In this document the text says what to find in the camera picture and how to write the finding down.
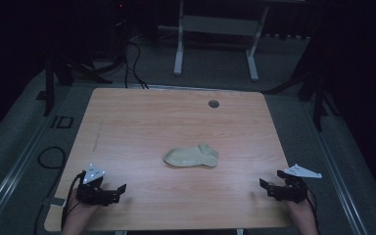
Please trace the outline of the grey tape strip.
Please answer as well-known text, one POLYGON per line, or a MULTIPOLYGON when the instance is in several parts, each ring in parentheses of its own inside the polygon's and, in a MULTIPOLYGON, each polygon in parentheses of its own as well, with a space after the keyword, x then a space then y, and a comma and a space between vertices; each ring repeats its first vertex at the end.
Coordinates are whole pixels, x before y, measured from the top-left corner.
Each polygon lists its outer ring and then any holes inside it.
POLYGON ((42 201, 43 206, 53 205, 53 206, 63 207, 65 204, 66 204, 66 200, 61 199, 61 198, 45 198, 42 201))

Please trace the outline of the person's right hand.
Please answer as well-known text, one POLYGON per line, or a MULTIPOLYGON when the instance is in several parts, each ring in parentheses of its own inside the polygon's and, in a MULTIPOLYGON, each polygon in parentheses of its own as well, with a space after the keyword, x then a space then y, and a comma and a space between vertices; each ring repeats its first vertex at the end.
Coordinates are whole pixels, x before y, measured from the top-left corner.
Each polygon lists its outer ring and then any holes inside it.
POLYGON ((312 211, 314 199, 311 195, 298 204, 292 201, 286 201, 285 204, 300 235, 319 235, 315 216, 312 211))

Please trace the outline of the white metal table frame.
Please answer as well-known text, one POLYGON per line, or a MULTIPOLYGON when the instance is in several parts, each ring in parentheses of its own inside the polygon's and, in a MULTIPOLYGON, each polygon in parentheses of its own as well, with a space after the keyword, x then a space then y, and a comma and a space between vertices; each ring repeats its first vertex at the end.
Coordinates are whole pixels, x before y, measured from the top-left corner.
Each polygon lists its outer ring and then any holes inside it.
POLYGON ((182 74, 184 58, 183 36, 185 31, 251 36, 253 38, 253 43, 251 47, 245 51, 246 60, 251 81, 258 81, 259 74, 255 61, 255 53, 258 48, 262 30, 265 25, 265 20, 268 15, 269 7, 265 6, 262 9, 260 18, 257 21, 252 21, 186 15, 184 13, 184 5, 185 0, 179 0, 177 48, 173 73, 175 75, 182 74))

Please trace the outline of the metal floor rail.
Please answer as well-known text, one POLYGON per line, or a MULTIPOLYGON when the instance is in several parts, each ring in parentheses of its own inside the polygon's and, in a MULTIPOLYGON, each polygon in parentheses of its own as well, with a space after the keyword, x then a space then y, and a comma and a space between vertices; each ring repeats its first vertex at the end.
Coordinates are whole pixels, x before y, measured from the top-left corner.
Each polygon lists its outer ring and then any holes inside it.
POLYGON ((169 86, 169 85, 148 85, 148 87, 142 87, 137 84, 127 85, 128 89, 150 89, 150 90, 190 90, 190 91, 222 91, 222 92, 253 92, 261 93, 260 91, 252 90, 232 90, 232 89, 217 89, 217 88, 203 88, 203 87, 185 87, 185 86, 169 86))
POLYGON ((337 197, 352 229, 353 235, 368 235, 367 229, 359 215, 358 209, 353 200, 353 196, 350 193, 342 174, 339 172, 333 152, 329 147, 323 132, 319 131, 312 121, 309 105, 306 103, 301 103, 301 107, 305 114, 305 118, 309 122, 309 126, 315 135, 315 139, 320 145, 325 168, 335 188, 337 197))
POLYGON ((0 124, 0 235, 32 235, 40 201, 51 185, 33 161, 43 148, 48 117, 6 117, 0 124))

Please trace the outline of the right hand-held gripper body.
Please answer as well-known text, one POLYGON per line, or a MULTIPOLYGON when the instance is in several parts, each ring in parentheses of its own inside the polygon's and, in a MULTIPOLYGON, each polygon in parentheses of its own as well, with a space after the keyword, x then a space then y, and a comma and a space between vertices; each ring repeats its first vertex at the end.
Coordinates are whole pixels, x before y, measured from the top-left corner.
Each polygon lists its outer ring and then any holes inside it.
POLYGON ((270 185, 270 189, 267 191, 267 195, 274 198, 276 201, 286 200, 298 204, 307 196, 305 178, 320 179, 322 177, 321 173, 314 172, 298 164, 294 164, 282 171, 290 175, 286 180, 283 179, 285 185, 270 185))

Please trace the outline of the pale green sock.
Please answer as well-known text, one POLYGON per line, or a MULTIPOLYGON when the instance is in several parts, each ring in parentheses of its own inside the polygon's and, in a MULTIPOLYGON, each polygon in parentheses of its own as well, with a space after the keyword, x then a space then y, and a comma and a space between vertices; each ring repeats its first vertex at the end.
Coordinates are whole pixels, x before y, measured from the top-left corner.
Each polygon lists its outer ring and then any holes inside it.
POLYGON ((164 155, 164 162, 176 167, 204 165, 217 166, 219 153, 208 144, 195 147, 174 148, 164 155))

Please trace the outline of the black stand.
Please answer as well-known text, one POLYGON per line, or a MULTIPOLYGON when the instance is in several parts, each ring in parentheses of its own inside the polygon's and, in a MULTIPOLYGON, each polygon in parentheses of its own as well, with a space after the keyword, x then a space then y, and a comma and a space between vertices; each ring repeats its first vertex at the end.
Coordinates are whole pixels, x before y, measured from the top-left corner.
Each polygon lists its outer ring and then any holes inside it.
POLYGON ((62 23, 53 28, 46 27, 43 33, 43 42, 46 54, 46 109, 44 116, 48 116, 55 102, 54 75, 64 85, 72 85, 74 78, 71 70, 76 70, 85 77, 98 83, 112 84, 101 76, 102 73, 112 71, 124 61, 125 47, 128 42, 118 33, 117 28, 111 25, 110 51, 113 53, 113 62, 105 67, 95 69, 91 54, 87 49, 87 42, 78 25, 62 23))
POLYGON ((302 82, 303 86, 298 92, 298 98, 300 101, 308 101, 314 97, 312 121, 316 129, 321 131, 325 84, 334 48, 333 39, 327 39, 325 36, 315 33, 309 40, 291 78, 274 88, 262 91, 262 94, 278 94, 302 82))

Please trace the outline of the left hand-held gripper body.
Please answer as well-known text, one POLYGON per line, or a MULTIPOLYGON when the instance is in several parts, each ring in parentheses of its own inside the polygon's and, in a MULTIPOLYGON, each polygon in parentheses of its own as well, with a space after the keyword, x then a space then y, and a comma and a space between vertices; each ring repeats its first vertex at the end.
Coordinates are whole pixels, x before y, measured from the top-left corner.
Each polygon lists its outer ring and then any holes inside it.
POLYGON ((118 201, 117 190, 104 190, 101 185, 106 172, 94 164, 80 174, 76 198, 86 205, 106 207, 118 201))

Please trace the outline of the person's left hand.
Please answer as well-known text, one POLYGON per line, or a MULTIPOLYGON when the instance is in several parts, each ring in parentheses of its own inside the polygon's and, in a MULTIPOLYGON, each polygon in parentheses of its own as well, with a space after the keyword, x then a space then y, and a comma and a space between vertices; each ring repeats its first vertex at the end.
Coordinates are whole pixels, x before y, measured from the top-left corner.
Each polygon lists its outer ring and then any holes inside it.
POLYGON ((82 235, 100 205, 86 205, 76 199, 74 188, 69 197, 69 213, 66 216, 62 235, 82 235))

